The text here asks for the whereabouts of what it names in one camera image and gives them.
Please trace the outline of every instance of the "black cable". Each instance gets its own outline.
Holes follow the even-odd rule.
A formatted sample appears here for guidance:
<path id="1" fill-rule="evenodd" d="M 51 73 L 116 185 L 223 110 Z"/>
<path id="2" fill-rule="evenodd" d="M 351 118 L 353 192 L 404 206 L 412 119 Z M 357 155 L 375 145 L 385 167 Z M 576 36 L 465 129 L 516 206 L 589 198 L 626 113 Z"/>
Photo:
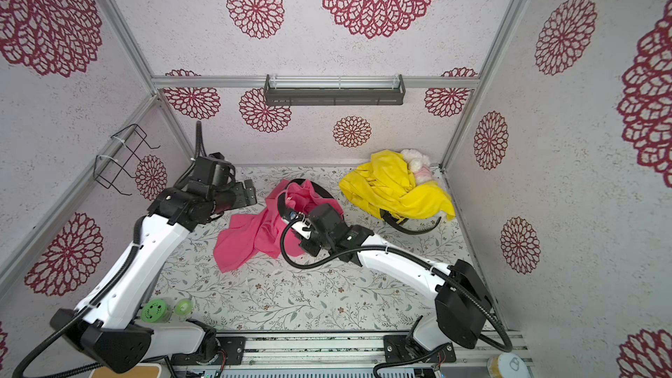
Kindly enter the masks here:
<path id="1" fill-rule="evenodd" d="M 177 378 L 177 375 L 175 374 L 175 370 L 173 369 L 173 364 L 170 363 L 170 357 L 168 357 L 168 355 L 165 355 L 163 357 L 163 359 L 166 363 L 166 366 L 168 366 L 168 371 L 170 371 L 171 378 Z"/>
<path id="2" fill-rule="evenodd" d="M 398 256 L 402 256 L 420 266 L 423 268 L 429 270 L 433 266 L 429 264 L 428 262 L 424 261 L 423 259 L 416 257 L 415 255 L 408 253 L 404 250 L 400 250 L 399 248 L 395 247 L 387 247 L 387 246 L 381 246 L 381 245 L 371 245 L 371 246 L 360 246 L 356 248 L 349 248 L 347 250 L 343 250 L 337 253 L 332 254 L 331 256 L 325 257 L 320 261 L 316 261 L 314 263 L 311 263 L 309 265 L 300 265 L 296 263 L 293 260 L 290 260 L 290 257 L 287 255 L 287 251 L 285 251 L 285 237 L 287 236 L 287 232 L 292 228 L 292 225 L 301 222 L 303 218 L 297 217 L 296 219 L 291 220 L 285 229 L 282 231 L 282 234 L 280 236 L 280 252 L 282 253 L 282 257 L 285 259 L 287 263 L 289 263 L 290 266 L 300 268 L 300 269 L 309 269 L 309 268 L 315 268 L 322 266 L 332 260 L 335 260 L 336 258 L 339 258 L 341 256 L 345 256 L 347 254 L 352 254 L 354 252 L 361 252 L 361 251 L 385 251 L 385 252 L 391 252 L 392 254 L 396 254 Z M 436 274 L 439 276 L 441 279 L 443 279 L 446 284 L 445 286 L 450 286 L 451 289 L 454 289 L 456 293 L 459 295 L 469 299 L 471 303 L 474 304 L 474 306 L 485 316 L 486 320 L 492 324 L 492 326 L 495 328 L 495 331 L 499 334 L 501 337 L 503 344 L 496 341 L 492 340 L 488 336 L 485 336 L 481 334 L 478 338 L 486 342 L 487 344 L 491 345 L 492 347 L 501 350 L 502 352 L 511 352 L 513 349 L 513 345 L 511 343 L 511 339 L 506 333 L 506 330 L 504 330 L 504 326 L 490 314 L 489 310 L 485 309 L 484 306 L 481 305 L 481 302 L 475 298 L 474 295 L 471 294 L 468 290 L 466 290 L 462 285 L 460 285 L 455 279 L 451 278 L 448 276 L 446 273 L 440 271 L 440 270 L 432 270 L 432 273 Z"/>
<path id="3" fill-rule="evenodd" d="M 98 305 L 98 303 L 100 303 L 100 301 L 105 298 L 105 295 L 107 295 L 107 293 L 117 284 L 117 282 L 122 279 L 123 275 L 127 272 L 128 268 L 133 263 L 135 256 L 138 254 L 138 248 L 140 245 L 140 228 L 142 227 L 142 221 L 144 219 L 145 216 L 140 217 L 137 221 L 135 221 L 135 226 L 133 227 L 133 243 L 138 244 L 138 246 L 132 246 L 130 248 L 130 252 L 128 253 L 128 256 L 126 256 L 126 260 L 124 261 L 119 271 L 114 274 L 112 280 L 107 282 L 103 289 L 101 289 L 98 294 L 96 294 L 96 296 L 91 299 L 88 306 L 80 309 L 79 312 L 77 312 L 77 314 L 75 314 L 75 316 L 72 317 L 69 322 L 63 325 L 60 330 L 53 332 L 51 336 L 47 337 L 42 343 L 38 344 L 35 349 L 31 350 L 30 353 L 28 353 L 26 357 L 23 358 L 21 362 L 19 362 L 19 365 L 16 366 L 14 372 L 12 373 L 12 378 L 27 378 L 23 375 L 23 373 L 26 372 L 26 368 L 28 368 L 32 361 L 34 361 L 35 358 L 40 355 L 40 353 L 44 352 L 46 348 L 51 346 L 53 342 L 58 340 L 59 337 L 65 334 L 66 331 L 70 330 L 71 327 L 77 325 L 77 323 L 82 318 L 84 318 L 89 313 L 89 311 L 91 311 L 91 306 Z M 91 369 L 96 369 L 99 366 L 101 366 L 99 363 L 90 363 L 88 365 L 80 366 L 79 368 L 74 368 L 69 371 L 45 375 L 43 377 L 31 378 L 67 378 L 82 372 L 90 371 Z"/>
<path id="4" fill-rule="evenodd" d="M 431 358 L 432 356 L 436 355 L 443 349 L 445 349 L 446 345 L 448 343 L 443 343 L 440 346 L 437 346 L 436 348 L 432 349 L 431 352 L 426 353 L 425 355 L 418 357 L 418 358 L 413 358 L 408 360 L 405 360 L 404 362 L 387 362 L 387 363 L 381 363 L 376 366 L 374 366 L 374 377 L 375 378 L 381 378 L 380 374 L 378 374 L 378 371 L 383 368 L 392 368 L 394 366 L 406 366 L 406 365 L 412 365 L 414 363 L 418 363 L 421 361 L 424 361 L 427 358 Z"/>
<path id="5" fill-rule="evenodd" d="M 206 156 L 206 148 L 203 145 L 203 129 L 201 126 L 201 122 L 197 121 L 196 122 L 196 146 L 194 146 L 194 157 L 191 159 L 191 164 L 189 164 L 189 167 L 185 172 L 180 175 L 180 177 L 175 181 L 175 184 L 173 187 L 176 189 L 181 189 L 184 187 L 184 184 L 182 184 L 182 181 L 185 181 L 187 177 L 189 177 L 189 174 L 194 170 L 194 167 L 196 167 L 196 158 L 199 156 Z"/>

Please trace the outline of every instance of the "wire rack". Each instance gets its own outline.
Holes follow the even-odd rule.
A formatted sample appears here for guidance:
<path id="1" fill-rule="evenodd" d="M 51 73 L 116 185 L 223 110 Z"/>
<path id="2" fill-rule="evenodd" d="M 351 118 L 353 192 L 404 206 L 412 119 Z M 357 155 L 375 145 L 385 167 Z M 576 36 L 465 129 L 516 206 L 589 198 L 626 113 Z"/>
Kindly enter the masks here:
<path id="1" fill-rule="evenodd" d="M 129 136 L 125 139 L 121 138 L 120 135 L 122 135 L 122 133 L 126 132 L 129 129 L 132 129 Z M 128 146 L 128 143 L 129 141 L 132 141 L 134 135 L 140 138 L 140 141 L 135 147 L 131 148 L 130 146 Z M 135 176 L 131 175 L 131 173 L 127 171 L 126 165 L 133 158 L 136 158 L 138 162 L 141 161 L 140 157 L 137 154 L 137 151 L 143 144 L 146 145 L 149 149 L 158 149 L 161 147 L 161 145 L 151 146 L 147 142 L 147 133 L 137 123 L 124 127 L 123 129 L 119 130 L 118 132 L 110 136 L 110 138 L 119 140 L 123 146 L 119 147 L 119 149 L 117 149 L 117 151 L 114 152 L 113 155 L 96 155 L 96 160 L 93 162 L 93 179 L 106 189 L 112 188 L 117 190 L 117 192 L 121 195 L 131 196 L 132 193 L 123 192 L 122 190 L 117 188 L 116 185 L 114 185 L 114 182 L 119 178 L 119 175 L 121 175 L 122 172 L 125 173 L 127 176 L 129 176 L 131 179 L 135 179 Z M 120 163 L 119 159 L 116 158 L 115 156 L 123 148 L 128 149 L 130 151 L 130 155 L 128 156 L 128 158 L 126 158 L 125 161 L 123 161 L 123 163 Z M 100 162 L 103 162 L 104 160 L 112 162 L 113 164 L 117 165 L 117 167 L 119 167 L 119 170 L 117 170 L 117 172 L 114 174 L 112 180 L 109 180 L 107 177 L 103 175 L 103 172 L 105 171 L 107 164 L 100 164 Z"/>

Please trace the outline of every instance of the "cable tie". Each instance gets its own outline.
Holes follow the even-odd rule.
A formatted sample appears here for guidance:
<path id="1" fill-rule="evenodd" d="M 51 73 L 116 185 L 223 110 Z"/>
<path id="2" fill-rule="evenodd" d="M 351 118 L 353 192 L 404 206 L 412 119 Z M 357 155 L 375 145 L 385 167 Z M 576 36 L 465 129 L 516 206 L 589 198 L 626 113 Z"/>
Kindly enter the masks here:
<path id="1" fill-rule="evenodd" d="M 114 162 L 119 163 L 119 160 L 118 160 L 118 159 L 115 159 L 115 158 L 113 158 L 112 156 L 109 156 L 109 155 L 98 155 L 98 158 L 100 158 L 100 157 L 101 157 L 101 158 L 111 159 L 111 160 L 113 160 Z"/>

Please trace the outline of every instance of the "green container lid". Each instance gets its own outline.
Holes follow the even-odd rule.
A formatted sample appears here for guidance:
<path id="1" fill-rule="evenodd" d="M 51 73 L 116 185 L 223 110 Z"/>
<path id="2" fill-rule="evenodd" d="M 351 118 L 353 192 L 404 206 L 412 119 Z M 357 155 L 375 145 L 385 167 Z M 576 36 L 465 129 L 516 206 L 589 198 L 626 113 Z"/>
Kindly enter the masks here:
<path id="1" fill-rule="evenodd" d="M 164 322 L 167 320 L 168 304 L 163 299 L 152 299 L 142 308 L 140 318 L 146 323 Z"/>

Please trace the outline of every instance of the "red wire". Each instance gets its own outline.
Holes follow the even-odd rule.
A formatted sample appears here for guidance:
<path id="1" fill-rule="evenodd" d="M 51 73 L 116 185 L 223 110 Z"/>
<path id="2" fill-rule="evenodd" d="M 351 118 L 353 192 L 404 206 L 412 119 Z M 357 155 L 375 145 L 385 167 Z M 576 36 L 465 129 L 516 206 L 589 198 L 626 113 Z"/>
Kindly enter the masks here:
<path id="1" fill-rule="evenodd" d="M 226 351 L 219 350 L 219 353 L 222 354 L 222 367 L 219 368 L 219 376 L 221 377 L 224 372 L 224 365 L 226 365 Z"/>

